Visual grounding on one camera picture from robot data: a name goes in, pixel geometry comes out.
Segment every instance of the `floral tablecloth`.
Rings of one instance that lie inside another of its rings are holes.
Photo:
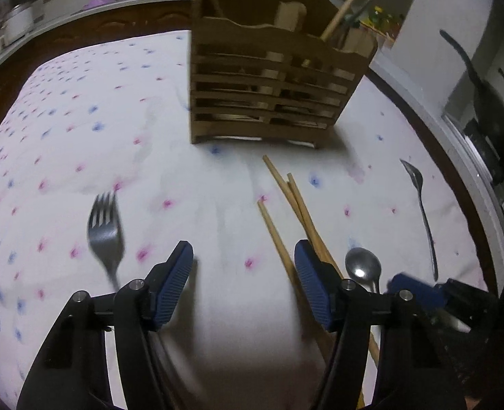
[[[111,284],[87,247],[95,196],[117,190],[122,284],[180,240],[198,259],[159,341],[190,408],[305,409],[324,363],[304,338],[290,283],[257,210],[264,198],[286,247],[304,233],[261,156],[292,172],[343,268],[353,246],[377,254],[381,287],[406,271],[432,282],[417,193],[425,177],[440,282],[485,288],[453,192],[403,114],[366,78],[336,124],[339,146],[188,139],[187,31],[107,43],[40,66],[0,125],[0,397],[14,408],[43,339],[76,290]],[[113,343],[107,358],[114,403]],[[376,370],[365,378],[366,401]]]

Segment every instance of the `blue rubber fingertip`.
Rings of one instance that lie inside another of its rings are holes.
[[[193,247],[187,243],[168,274],[163,287],[157,293],[156,311],[153,319],[157,328],[160,328],[171,320],[176,304],[191,272],[192,265]]]
[[[314,260],[310,252],[306,251],[305,245],[307,244],[309,244],[307,241],[299,241],[294,250],[297,275],[315,319],[324,329],[328,330],[333,323],[330,311],[330,295],[313,265],[316,260]]]

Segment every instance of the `purple object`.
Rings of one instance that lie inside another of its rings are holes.
[[[115,3],[115,0],[91,0],[85,6],[84,9],[98,8],[98,6],[103,6],[105,4]]]

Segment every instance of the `fork tines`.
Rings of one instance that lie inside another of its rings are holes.
[[[115,220],[117,220],[115,192],[97,195],[89,216],[89,228],[108,224]]]

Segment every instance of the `spoon handle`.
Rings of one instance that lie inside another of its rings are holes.
[[[429,221],[426,219],[425,207],[422,204],[421,193],[419,192],[419,208],[421,208],[421,214],[423,217],[423,223],[425,224],[426,234],[429,238],[430,246],[430,260],[432,262],[432,273],[434,275],[434,282],[438,281],[438,263],[436,261],[436,252],[434,251],[434,240],[432,239],[432,233],[430,232]]]

